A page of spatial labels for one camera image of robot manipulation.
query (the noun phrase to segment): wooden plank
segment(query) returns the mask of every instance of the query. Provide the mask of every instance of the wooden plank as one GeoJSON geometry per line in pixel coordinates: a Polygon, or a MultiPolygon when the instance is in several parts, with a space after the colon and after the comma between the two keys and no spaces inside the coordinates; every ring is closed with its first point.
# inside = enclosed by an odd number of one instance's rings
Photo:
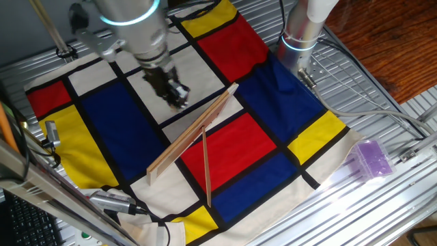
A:
{"type": "Polygon", "coordinates": [[[155,180],[200,136],[201,127],[207,127],[220,114],[227,101],[237,90],[238,84],[233,83],[219,98],[206,109],[148,168],[147,183],[152,185],[155,180]]]}
{"type": "Polygon", "coordinates": [[[211,207],[210,163],[208,161],[208,147],[206,145],[206,131],[204,126],[202,126],[202,142],[203,142],[203,162],[205,164],[206,200],[208,206],[211,207]]]}

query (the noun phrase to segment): white square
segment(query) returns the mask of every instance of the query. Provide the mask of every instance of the white square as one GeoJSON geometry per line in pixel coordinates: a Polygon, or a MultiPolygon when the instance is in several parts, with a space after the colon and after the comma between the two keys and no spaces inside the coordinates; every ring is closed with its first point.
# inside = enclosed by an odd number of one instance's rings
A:
{"type": "Polygon", "coordinates": [[[81,71],[75,72],[68,77],[78,96],[96,89],[117,78],[108,62],[100,61],[81,71]]]}
{"type": "Polygon", "coordinates": [[[199,201],[176,164],[171,164],[152,186],[143,177],[131,186],[135,195],[158,217],[179,214],[199,201]]]}
{"type": "MultiPolygon", "coordinates": [[[[181,83],[191,89],[188,107],[224,87],[193,47],[187,47],[172,57],[181,83]]],[[[152,86],[144,81],[143,72],[128,77],[128,80],[158,124],[180,113],[172,110],[167,102],[155,94],[152,86]]]]}
{"type": "MultiPolygon", "coordinates": [[[[215,100],[217,100],[217,98],[218,96],[200,108],[165,127],[163,132],[169,141],[173,143],[215,100]]],[[[218,115],[217,118],[212,121],[211,125],[209,125],[206,130],[210,130],[242,109],[243,107],[241,104],[235,97],[232,96],[227,101],[225,108],[220,112],[220,115],[218,115]]]]}

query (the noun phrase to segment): black stripe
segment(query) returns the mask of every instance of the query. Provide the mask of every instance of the black stripe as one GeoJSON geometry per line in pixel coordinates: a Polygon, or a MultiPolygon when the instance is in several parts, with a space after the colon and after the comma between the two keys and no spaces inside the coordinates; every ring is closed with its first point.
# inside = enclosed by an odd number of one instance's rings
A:
{"type": "Polygon", "coordinates": [[[209,58],[205,51],[199,46],[199,44],[193,39],[193,37],[185,30],[185,28],[180,24],[180,22],[174,18],[171,18],[171,21],[173,21],[176,25],[176,27],[179,29],[179,31],[185,36],[185,38],[188,40],[188,42],[191,44],[191,46],[197,51],[197,54],[200,55],[200,57],[205,61],[205,63],[208,65],[208,67],[211,68],[211,70],[214,72],[214,74],[220,79],[220,81],[225,86],[229,86],[231,83],[226,78],[226,76],[217,68],[217,66],[214,64],[214,62],[209,58]]]}
{"type": "Polygon", "coordinates": [[[124,193],[130,193],[130,187],[129,184],[126,182],[126,179],[124,178],[121,170],[119,169],[117,162],[113,158],[111,152],[107,148],[106,144],[103,142],[102,136],[100,136],[100,133],[98,132],[97,128],[94,126],[91,118],[88,116],[88,113],[86,112],[84,106],[82,105],[82,102],[80,101],[79,97],[77,96],[76,91],[73,88],[73,85],[71,84],[70,80],[68,79],[68,76],[65,76],[63,78],[64,86],[67,89],[67,92],[69,93],[74,106],[76,107],[79,115],[82,118],[82,121],[85,123],[89,134],[92,136],[94,141],[96,142],[96,145],[98,146],[100,152],[102,153],[103,158],[107,162],[109,168],[111,169],[113,175],[117,179],[119,183],[119,187],[122,189],[124,193]]]}
{"type": "Polygon", "coordinates": [[[225,232],[228,229],[232,228],[234,225],[236,225],[238,222],[240,222],[242,219],[244,219],[247,215],[250,215],[256,208],[259,208],[263,203],[267,202],[270,198],[272,198],[278,192],[280,192],[284,188],[286,188],[286,186],[288,186],[293,181],[295,181],[295,179],[297,179],[299,176],[300,176],[299,173],[296,172],[293,176],[290,176],[287,180],[283,181],[280,185],[276,186],[269,193],[265,194],[258,201],[256,201],[255,203],[250,205],[248,208],[246,208],[243,212],[241,212],[238,216],[233,218],[230,222],[228,222],[224,226],[219,226],[218,229],[215,229],[215,230],[212,230],[212,231],[206,233],[205,235],[201,236],[200,238],[187,244],[187,246],[200,245],[200,244],[210,240],[211,238],[215,237],[217,234],[220,234],[220,233],[225,232]]]}
{"type": "Polygon", "coordinates": [[[45,119],[47,116],[49,116],[51,114],[54,114],[54,113],[56,113],[58,111],[61,111],[62,109],[66,109],[66,108],[68,108],[71,105],[73,105],[72,101],[67,102],[67,103],[65,103],[65,104],[63,104],[61,106],[55,107],[55,108],[51,109],[49,112],[45,113],[44,115],[41,115],[40,117],[37,117],[36,120],[37,121],[41,121],[41,120],[45,119]]]}
{"type": "Polygon", "coordinates": [[[127,72],[124,76],[126,76],[126,78],[127,78],[127,77],[130,77],[130,76],[136,74],[137,72],[141,72],[142,70],[143,70],[142,67],[134,68],[131,71],[127,72]]]}
{"type": "Polygon", "coordinates": [[[152,61],[158,59],[159,57],[162,57],[166,52],[167,52],[167,47],[161,53],[159,53],[158,55],[155,55],[152,58],[142,59],[142,58],[136,57],[135,59],[137,59],[138,61],[142,61],[142,62],[152,62],[152,61]]]}
{"type": "Polygon", "coordinates": [[[286,142],[286,146],[289,146],[296,138],[299,137],[299,134],[301,134],[308,127],[310,127],[312,124],[314,124],[314,122],[319,120],[327,111],[328,111],[328,109],[323,107],[323,109],[319,113],[315,114],[308,122],[305,122],[305,124],[303,124],[301,127],[299,127],[298,130],[296,131],[296,133],[294,133],[293,136],[290,138],[290,140],[288,140],[286,142]]]}
{"type": "MultiPolygon", "coordinates": [[[[209,136],[213,135],[214,133],[218,132],[224,126],[227,126],[229,123],[233,122],[234,120],[236,120],[240,116],[244,115],[245,113],[246,113],[246,111],[244,109],[241,109],[238,112],[236,112],[235,114],[229,116],[228,118],[226,118],[226,120],[223,120],[222,122],[220,122],[219,124],[217,124],[213,128],[207,130],[206,137],[209,137],[209,136]]],[[[202,141],[202,138],[198,137],[196,140],[194,140],[192,145],[194,146],[195,144],[198,144],[200,141],[202,141]]]]}
{"type": "Polygon", "coordinates": [[[103,191],[109,191],[110,189],[117,189],[117,190],[120,190],[120,186],[117,185],[116,187],[112,187],[111,185],[107,185],[107,184],[105,184],[105,185],[103,185],[103,186],[101,187],[101,189],[102,189],[103,191]]]}
{"type": "MultiPolygon", "coordinates": [[[[170,55],[174,55],[174,54],[176,54],[177,52],[179,52],[179,51],[181,51],[181,50],[183,50],[183,49],[185,49],[185,48],[187,48],[187,47],[189,47],[189,46],[190,46],[190,43],[189,43],[189,42],[187,42],[187,43],[185,43],[185,44],[182,44],[182,45],[180,45],[179,47],[172,49],[172,50],[170,51],[170,55]]],[[[134,74],[136,74],[137,72],[140,72],[140,71],[142,71],[142,70],[143,70],[142,67],[134,68],[134,69],[132,69],[131,71],[127,72],[127,73],[125,74],[125,77],[132,76],[132,75],[134,75],[134,74]]]]}
{"type": "MultiPolygon", "coordinates": [[[[143,114],[147,122],[150,124],[150,127],[152,127],[153,131],[156,133],[157,137],[159,138],[161,144],[167,148],[170,146],[170,141],[167,139],[167,136],[165,136],[164,132],[159,128],[158,123],[153,118],[152,114],[150,113],[149,109],[144,105],[141,98],[138,96],[137,92],[133,88],[133,86],[129,83],[128,79],[125,77],[125,75],[122,72],[122,69],[118,66],[116,62],[109,63],[111,68],[113,69],[114,73],[117,75],[117,78],[120,80],[120,82],[124,85],[126,88],[126,91],[130,95],[130,97],[133,99],[134,103],[138,107],[139,111],[143,114]]],[[[138,181],[140,178],[144,177],[147,174],[147,170],[138,173],[133,178],[128,180],[128,184],[132,184],[136,181],[138,181]]]]}
{"type": "Polygon", "coordinates": [[[96,58],[96,59],[94,59],[92,61],[87,62],[86,64],[82,64],[80,66],[77,66],[75,69],[70,70],[70,71],[66,72],[65,74],[63,74],[63,75],[61,75],[61,76],[59,76],[57,78],[54,78],[54,79],[52,79],[52,80],[50,80],[50,81],[48,81],[46,83],[43,83],[41,85],[37,85],[35,87],[30,88],[29,90],[26,91],[26,95],[29,95],[30,93],[32,93],[34,91],[46,88],[46,87],[48,87],[48,86],[50,86],[50,85],[52,85],[52,84],[54,84],[56,82],[61,81],[62,78],[64,78],[64,77],[69,77],[71,74],[74,74],[75,72],[78,72],[80,70],[84,70],[84,69],[86,69],[86,68],[88,68],[90,66],[93,66],[94,64],[97,64],[98,62],[101,62],[101,61],[102,61],[102,58],[99,57],[99,58],[96,58]]]}
{"type": "Polygon", "coordinates": [[[270,160],[272,157],[279,154],[281,151],[278,148],[267,153],[265,156],[261,157],[258,161],[254,162],[252,165],[248,166],[246,169],[242,170],[239,174],[232,177],[226,183],[222,184],[217,189],[211,192],[211,197],[216,197],[220,193],[224,192],[226,189],[230,188],[232,185],[236,184],[239,180],[244,178],[247,174],[250,174],[252,171],[257,169],[260,165],[263,165],[266,161],[270,160]]]}
{"type": "Polygon", "coordinates": [[[173,124],[175,121],[179,120],[180,118],[182,118],[182,117],[186,116],[187,114],[193,112],[194,110],[200,108],[201,106],[203,106],[207,102],[211,101],[212,99],[216,98],[217,96],[220,96],[225,90],[226,90],[226,88],[222,88],[222,89],[214,92],[213,94],[205,97],[204,99],[200,100],[199,102],[196,102],[194,105],[191,105],[188,109],[183,110],[179,114],[177,114],[177,115],[173,116],[172,118],[169,118],[168,120],[165,120],[164,122],[159,124],[159,127],[161,129],[163,129],[163,128],[167,127],[168,125],[173,124]]]}
{"type": "Polygon", "coordinates": [[[118,78],[115,78],[115,79],[113,79],[113,80],[111,80],[109,82],[104,83],[103,85],[100,85],[97,88],[94,88],[94,89],[92,89],[92,90],[90,90],[88,92],[85,92],[84,94],[80,95],[79,98],[81,100],[83,100],[85,98],[88,98],[88,97],[90,97],[90,96],[92,96],[92,95],[94,95],[94,94],[96,94],[98,92],[101,92],[102,90],[104,90],[104,89],[106,89],[108,87],[111,87],[112,85],[114,85],[116,83],[119,83],[119,79],[118,78]]]}
{"type": "Polygon", "coordinates": [[[194,211],[196,211],[197,209],[199,209],[201,206],[203,206],[203,202],[201,201],[197,201],[195,202],[193,205],[189,206],[186,210],[184,210],[184,212],[179,213],[179,214],[170,214],[167,215],[166,217],[163,218],[163,221],[173,221],[174,219],[178,218],[178,217],[187,217],[190,214],[192,214],[194,211]]]}
{"type": "Polygon", "coordinates": [[[252,69],[247,74],[245,74],[242,77],[236,79],[235,83],[241,83],[243,81],[246,81],[247,79],[251,78],[255,74],[255,72],[257,70],[259,70],[260,68],[263,68],[264,66],[267,66],[269,64],[269,62],[270,62],[270,60],[268,59],[270,54],[272,54],[272,52],[271,51],[267,51],[266,59],[263,62],[261,62],[261,63],[257,63],[255,65],[253,65],[252,69]]]}
{"type": "Polygon", "coordinates": [[[345,126],[335,137],[333,137],[327,144],[320,148],[313,156],[311,156],[307,161],[305,161],[302,166],[306,169],[316,160],[318,160],[326,151],[332,148],[340,139],[342,139],[346,134],[348,134],[350,128],[345,126]]]}
{"type": "Polygon", "coordinates": [[[179,51],[181,51],[181,50],[183,50],[183,49],[185,49],[185,48],[187,48],[187,47],[189,47],[189,46],[191,46],[189,42],[186,42],[185,44],[181,44],[181,45],[179,45],[178,48],[174,48],[174,49],[172,49],[172,50],[170,51],[170,55],[174,55],[174,54],[176,54],[177,52],[179,52],[179,51]]]}
{"type": "Polygon", "coordinates": [[[199,198],[199,201],[201,202],[201,204],[203,204],[203,206],[205,206],[207,212],[210,214],[211,218],[214,220],[216,225],[218,227],[225,226],[225,224],[226,224],[225,221],[223,221],[222,217],[219,215],[219,212],[217,212],[217,210],[214,208],[214,206],[212,206],[212,208],[210,208],[207,205],[205,191],[203,191],[200,184],[197,182],[197,180],[194,178],[193,174],[187,168],[184,161],[181,158],[178,158],[175,161],[175,164],[179,168],[182,175],[185,177],[185,179],[186,179],[187,183],[190,185],[191,189],[194,191],[194,193],[199,198]]]}
{"type": "Polygon", "coordinates": [[[256,114],[256,112],[251,108],[249,103],[246,102],[245,99],[238,92],[234,94],[237,98],[238,102],[247,110],[247,112],[251,115],[251,117],[258,123],[261,129],[267,134],[267,136],[273,141],[273,143],[279,148],[282,153],[288,158],[288,160],[293,163],[293,165],[298,169],[298,172],[302,174],[302,177],[305,181],[307,181],[308,185],[316,189],[319,187],[318,184],[312,177],[309,175],[305,169],[300,165],[297,157],[288,149],[288,147],[275,135],[274,132],[267,126],[266,123],[256,114]]]}
{"type": "Polygon", "coordinates": [[[215,29],[213,29],[213,30],[211,30],[211,31],[209,31],[209,32],[207,32],[207,33],[204,33],[204,34],[202,34],[202,35],[200,35],[200,36],[198,36],[198,37],[196,37],[196,38],[194,38],[194,39],[195,39],[196,41],[198,41],[198,40],[200,40],[200,39],[202,39],[202,38],[204,38],[204,37],[207,37],[207,36],[209,36],[209,35],[212,35],[212,34],[218,32],[218,31],[220,31],[220,30],[222,30],[222,29],[224,29],[224,28],[226,28],[226,27],[228,27],[228,26],[234,24],[234,23],[238,20],[238,18],[239,18],[240,16],[241,16],[240,13],[237,12],[237,14],[236,14],[236,15],[235,15],[231,20],[227,21],[226,23],[223,23],[220,27],[217,27],[217,28],[215,28],[215,29]]]}

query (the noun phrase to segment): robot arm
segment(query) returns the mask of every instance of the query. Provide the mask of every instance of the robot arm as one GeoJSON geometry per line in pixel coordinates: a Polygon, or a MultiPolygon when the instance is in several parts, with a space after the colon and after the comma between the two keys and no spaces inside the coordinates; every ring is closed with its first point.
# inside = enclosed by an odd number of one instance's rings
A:
{"type": "Polygon", "coordinates": [[[167,22],[159,0],[93,0],[109,25],[113,37],[101,39],[87,30],[88,14],[80,4],[70,7],[72,32],[108,62],[115,60],[117,47],[132,53],[144,71],[144,79],[171,107],[183,109],[190,89],[182,85],[167,48],[167,22]]]}
{"type": "Polygon", "coordinates": [[[290,10],[277,57],[294,75],[307,69],[315,43],[339,0],[299,0],[290,10]]]}

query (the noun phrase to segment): fabric mat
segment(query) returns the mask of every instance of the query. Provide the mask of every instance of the fabric mat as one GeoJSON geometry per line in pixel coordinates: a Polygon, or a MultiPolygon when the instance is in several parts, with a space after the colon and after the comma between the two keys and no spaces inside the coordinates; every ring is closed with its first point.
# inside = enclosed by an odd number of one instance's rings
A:
{"type": "Polygon", "coordinates": [[[26,86],[40,125],[56,122],[57,153],[83,189],[116,187],[165,221],[184,222],[188,245],[243,245],[305,200],[362,138],[290,74],[228,1],[169,20],[168,43],[189,107],[170,110],[122,51],[88,55],[26,86]],[[223,93],[239,88],[208,127],[212,207],[201,140],[158,178],[146,168],[223,93]]]}

